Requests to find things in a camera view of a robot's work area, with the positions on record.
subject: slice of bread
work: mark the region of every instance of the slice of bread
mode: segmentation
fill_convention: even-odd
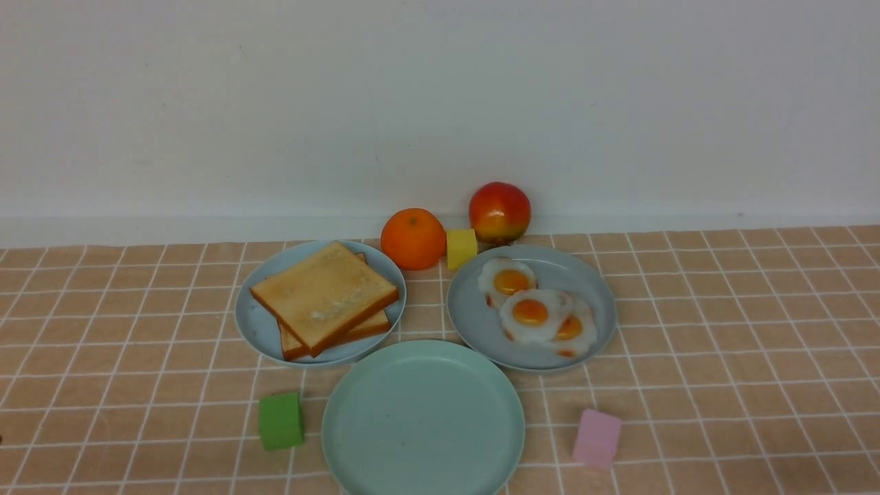
[[[357,253],[357,259],[367,262],[367,255]],[[379,311],[372,315],[367,321],[349,330],[344,336],[341,336],[335,345],[348,344],[355,340],[367,338],[368,336],[382,335],[391,328],[391,321],[385,314],[385,310]],[[293,331],[285,328],[284,323],[278,322],[278,330],[281,333],[281,350],[285,361],[293,361],[309,354],[309,348],[299,342],[293,335]]]
[[[251,294],[313,357],[400,296],[339,241],[253,285]]]

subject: plate rim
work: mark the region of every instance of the plate rim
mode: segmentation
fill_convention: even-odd
[[[427,346],[428,349],[426,349],[425,351],[420,351],[419,348],[425,347],[425,346]],[[471,349],[470,347],[465,346],[465,345],[455,344],[455,343],[447,342],[447,341],[443,341],[443,340],[427,339],[427,338],[398,342],[396,344],[388,345],[388,346],[386,346],[376,352],[371,353],[366,358],[355,363],[351,367],[351,369],[348,370],[348,372],[346,372],[345,375],[343,375],[342,378],[339,380],[339,382],[336,384],[333,392],[331,392],[330,396],[327,398],[327,404],[324,408],[324,414],[321,416],[321,451],[324,453],[324,461],[326,462],[327,469],[330,471],[330,476],[333,477],[333,479],[336,481],[336,483],[338,483],[343,490],[347,491],[348,493],[351,493],[351,491],[348,490],[348,487],[342,483],[341,478],[338,476],[337,472],[334,470],[334,462],[331,461],[331,459],[330,459],[329,453],[332,452],[334,450],[334,448],[333,448],[333,446],[327,445],[329,436],[326,434],[326,430],[327,430],[327,428],[329,428],[329,426],[328,426],[329,422],[327,421],[327,417],[332,413],[331,412],[332,411],[331,404],[333,404],[334,401],[339,402],[341,400],[340,399],[340,396],[342,394],[342,392],[340,392],[341,385],[345,380],[354,380],[355,379],[352,377],[355,376],[354,372],[356,371],[357,367],[359,367],[359,366],[366,367],[374,361],[384,359],[385,354],[387,354],[388,351],[390,351],[391,349],[394,349],[395,347],[398,347],[399,349],[404,349],[404,350],[407,347],[413,348],[411,353],[409,355],[405,356],[404,359],[410,359],[413,357],[420,357],[420,355],[421,355],[421,357],[424,357],[424,358],[433,358],[436,355],[431,354],[430,348],[433,348],[433,349],[441,348],[441,349],[449,349],[449,350],[455,349],[455,352],[459,352],[459,351],[463,351],[465,353],[469,352],[469,353],[472,353],[477,359],[482,359],[486,365],[491,366],[491,369],[494,371],[491,371],[490,373],[498,373],[500,378],[503,379],[503,382],[506,384],[504,391],[505,392],[509,391],[511,398],[513,400],[515,400],[516,401],[515,404],[518,405],[518,407],[515,409],[515,411],[518,413],[517,418],[516,418],[517,425],[515,426],[515,429],[516,429],[517,434],[519,435],[519,442],[517,443],[517,448],[515,449],[515,456],[513,454],[511,455],[512,461],[510,462],[510,465],[508,466],[508,468],[505,470],[504,481],[503,481],[503,483],[501,483],[501,485],[496,490],[496,491],[500,491],[503,488],[503,486],[509,482],[509,480],[513,476],[513,474],[517,471],[517,468],[519,467],[519,463],[522,460],[523,452],[525,449],[525,428],[526,428],[525,409],[523,408],[523,401],[519,397],[519,393],[517,392],[517,388],[514,387],[513,382],[510,381],[510,378],[504,373],[504,371],[502,371],[498,366],[495,365],[495,363],[491,359],[488,359],[482,353],[477,352],[474,349]],[[462,361],[459,359],[456,359],[456,362],[459,364],[462,364]]]
[[[395,275],[399,276],[400,280],[403,281],[402,290],[400,290],[400,297],[398,299],[398,302],[401,303],[400,314],[398,315],[398,317],[395,321],[392,321],[391,327],[384,334],[379,334],[379,336],[381,336],[381,338],[378,339],[373,345],[371,345],[370,347],[368,347],[362,351],[355,352],[347,357],[334,359],[332,361],[323,361],[323,362],[317,362],[317,363],[298,363],[296,361],[286,361],[284,359],[279,359],[274,356],[269,356],[267,353],[258,349],[251,342],[251,340],[245,335],[245,330],[242,328],[242,321],[239,319],[238,304],[243,298],[250,298],[250,299],[256,300],[253,298],[253,295],[251,295],[251,292],[249,290],[247,290],[247,291],[245,290],[245,287],[250,287],[251,285],[253,285],[253,283],[254,283],[253,279],[255,278],[255,274],[258,271],[260,271],[260,269],[263,266],[272,262],[274,259],[280,258],[285,255],[290,255],[290,252],[296,251],[298,249],[302,249],[303,247],[327,246],[333,242],[340,242],[343,246],[345,246],[346,248],[349,248],[349,249],[351,248],[351,246],[357,246],[357,248],[363,249],[364,251],[370,251],[370,250],[375,251],[379,255],[382,255],[388,261],[389,266],[394,267]],[[370,355],[371,353],[375,352],[376,349],[385,342],[385,340],[388,338],[388,336],[390,336],[398,328],[398,326],[400,325],[400,321],[403,319],[403,314],[407,310],[407,284],[406,284],[406,282],[407,282],[407,280],[403,276],[403,270],[401,270],[400,267],[397,266],[397,263],[392,261],[392,259],[389,258],[388,255],[383,253],[381,250],[379,250],[373,246],[370,246],[369,244],[366,244],[366,243],[363,243],[363,242],[360,242],[357,240],[344,240],[344,239],[308,240],[306,242],[301,242],[299,244],[296,244],[295,246],[291,246],[286,249],[283,249],[280,252],[275,253],[274,255],[271,255],[266,260],[263,260],[260,263],[260,265],[257,266],[257,268],[255,268],[250,274],[248,274],[247,278],[245,278],[245,281],[242,282],[241,286],[238,288],[238,296],[236,296],[236,299],[235,299],[235,307],[233,308],[233,313],[235,316],[235,327],[238,330],[238,334],[241,336],[241,338],[245,342],[247,342],[247,345],[249,345],[251,347],[251,349],[253,349],[255,352],[257,352],[263,358],[271,359],[274,363],[276,363],[278,365],[292,367],[292,368],[303,368],[303,369],[305,369],[305,368],[317,369],[317,368],[346,365],[346,364],[349,364],[353,361],[357,361],[359,358],[362,358],[363,356],[367,356],[367,355]]]
[[[471,345],[471,343],[467,341],[467,338],[465,338],[465,336],[463,336],[461,334],[461,332],[458,330],[458,327],[456,326],[455,321],[452,319],[452,313],[450,311],[450,304],[449,304],[449,301],[450,301],[449,294],[452,290],[452,285],[455,283],[456,278],[458,278],[459,275],[461,274],[461,272],[462,272],[461,270],[463,268],[467,267],[468,265],[470,265],[472,263],[476,263],[478,261],[478,259],[486,253],[491,253],[492,251],[495,251],[496,249],[504,249],[504,248],[507,248],[507,249],[529,248],[529,249],[537,249],[538,251],[546,251],[548,253],[552,252],[552,253],[554,253],[554,255],[563,255],[563,256],[569,258],[572,262],[575,262],[576,264],[582,265],[585,269],[595,273],[598,276],[598,279],[602,281],[602,288],[605,289],[606,291],[608,291],[608,294],[611,296],[611,301],[612,301],[611,316],[612,316],[612,321],[614,324],[612,326],[611,336],[609,336],[609,338],[604,343],[602,343],[601,345],[598,346],[598,348],[596,349],[596,352],[594,352],[591,356],[587,356],[586,358],[577,359],[574,362],[567,364],[567,365],[564,365],[564,366],[557,366],[557,367],[553,367],[553,368],[528,368],[528,367],[512,365],[510,363],[505,363],[501,360],[494,359],[494,358],[487,356],[487,355],[483,354],[482,352],[474,349],[474,347]],[[464,341],[465,344],[467,344],[467,346],[469,348],[471,348],[475,352],[479,353],[481,356],[485,357],[486,359],[497,364],[498,366],[502,366],[502,367],[508,368],[510,370],[516,370],[516,371],[520,371],[520,372],[524,372],[524,373],[535,373],[535,374],[559,373],[559,372],[564,372],[564,371],[570,370],[572,368],[584,365],[584,364],[590,362],[591,360],[593,360],[599,354],[601,354],[605,350],[605,347],[607,347],[608,344],[610,344],[611,341],[613,340],[614,333],[620,331],[620,322],[618,321],[618,315],[617,315],[617,298],[614,297],[614,292],[611,290],[611,286],[608,285],[608,282],[605,281],[605,277],[602,277],[602,274],[599,273],[592,266],[590,266],[589,263],[585,262],[584,260],[578,258],[575,255],[572,255],[571,253],[566,253],[565,251],[560,251],[560,249],[557,249],[555,247],[540,246],[538,244],[515,244],[513,246],[498,246],[498,247],[492,247],[490,249],[487,249],[487,250],[483,251],[482,253],[477,254],[475,257],[471,258],[470,260],[468,260],[464,265],[462,265],[460,268],[458,268],[458,270],[455,271],[455,274],[452,275],[452,278],[449,281],[449,285],[446,287],[446,293],[444,294],[444,298],[445,298],[444,301],[446,301],[446,304],[444,304],[444,306],[446,306],[445,316],[449,318],[449,323],[452,325],[452,328],[455,330],[455,333],[458,334],[459,337],[461,337],[461,340]]]

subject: baseboard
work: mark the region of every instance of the baseboard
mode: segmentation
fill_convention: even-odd
[[[100,244],[176,244],[262,240],[377,238],[387,218],[367,217],[71,217],[0,218],[0,248]],[[466,228],[467,218],[441,218]],[[537,217],[529,233],[610,233],[749,229],[786,226],[880,224],[880,214],[785,215],[575,215]]]

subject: red apple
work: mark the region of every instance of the red apple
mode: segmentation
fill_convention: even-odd
[[[523,237],[532,221],[532,204],[517,186],[490,182],[473,194],[468,213],[477,240],[498,246]]]

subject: green cube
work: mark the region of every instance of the green cube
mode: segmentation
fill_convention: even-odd
[[[281,450],[302,445],[304,432],[298,392],[260,399],[260,441],[264,449]]]

